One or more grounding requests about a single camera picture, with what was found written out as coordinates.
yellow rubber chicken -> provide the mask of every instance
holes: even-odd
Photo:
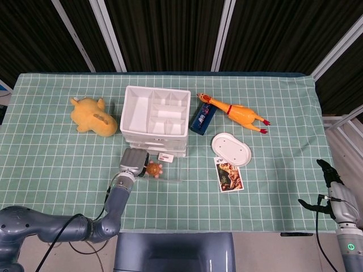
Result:
[[[263,122],[265,125],[269,126],[270,122],[258,116],[252,109],[245,108],[244,106],[241,105],[228,105],[216,99],[213,99],[212,97],[204,93],[201,94],[198,93],[197,96],[203,103],[212,104],[217,108],[221,109],[222,111],[224,111],[225,113],[227,113],[230,119],[236,121],[246,129],[256,130],[263,134],[267,133],[267,130],[259,129],[258,127],[255,127],[252,123],[254,122],[255,119],[257,119]]]

